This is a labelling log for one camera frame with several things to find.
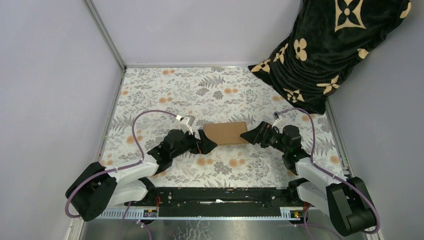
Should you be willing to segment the brown cardboard box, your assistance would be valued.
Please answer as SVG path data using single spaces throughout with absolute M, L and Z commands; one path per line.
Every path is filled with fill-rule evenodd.
M 240 135 L 247 132 L 244 121 L 226 123 L 207 123 L 203 127 L 205 135 L 218 146 L 243 145 L 248 142 Z

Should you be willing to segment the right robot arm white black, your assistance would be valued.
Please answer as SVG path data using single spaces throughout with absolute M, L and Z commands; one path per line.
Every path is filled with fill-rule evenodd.
M 338 176 L 314 162 L 313 154 L 302 147 L 298 127 L 287 125 L 279 131 L 263 121 L 240 137 L 252 145 L 282 152 L 284 166 L 299 177 L 287 187 L 286 198 L 291 205 L 307 203 L 318 208 L 344 237 L 380 225 L 364 181 L 359 177 Z

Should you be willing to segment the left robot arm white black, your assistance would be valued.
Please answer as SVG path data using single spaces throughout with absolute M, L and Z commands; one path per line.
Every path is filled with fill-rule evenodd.
M 174 158 L 184 153 L 207 155 L 218 146 L 202 129 L 198 133 L 196 137 L 172 129 L 159 145 L 129 165 L 105 167 L 99 162 L 91 163 L 65 192 L 65 213 L 88 222 L 112 206 L 129 202 L 152 204 L 155 192 L 147 177 L 164 172 Z

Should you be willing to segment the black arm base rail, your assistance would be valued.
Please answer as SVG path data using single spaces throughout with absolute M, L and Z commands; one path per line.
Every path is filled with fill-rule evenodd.
M 247 187 L 156 187 L 138 201 L 131 201 L 133 207 L 154 210 L 186 210 L 199 214 L 203 211 L 238 211 L 252 209 L 285 208 L 301 212 L 306 203 L 300 200 L 291 188 Z

